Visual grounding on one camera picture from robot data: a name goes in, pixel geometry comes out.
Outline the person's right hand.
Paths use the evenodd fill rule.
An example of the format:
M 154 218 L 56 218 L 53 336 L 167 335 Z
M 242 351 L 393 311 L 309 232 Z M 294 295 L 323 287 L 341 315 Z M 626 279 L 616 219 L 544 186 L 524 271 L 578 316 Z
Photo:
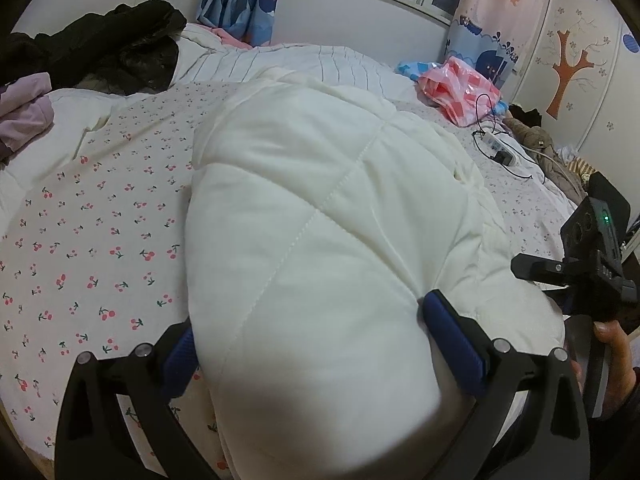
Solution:
M 637 385 L 638 375 L 632 365 L 629 338 L 617 320 L 587 325 L 587 318 L 578 318 L 576 340 L 584 342 L 587 339 L 587 327 L 590 328 L 591 337 L 604 344 L 610 352 L 601 417 L 611 418 L 631 397 Z

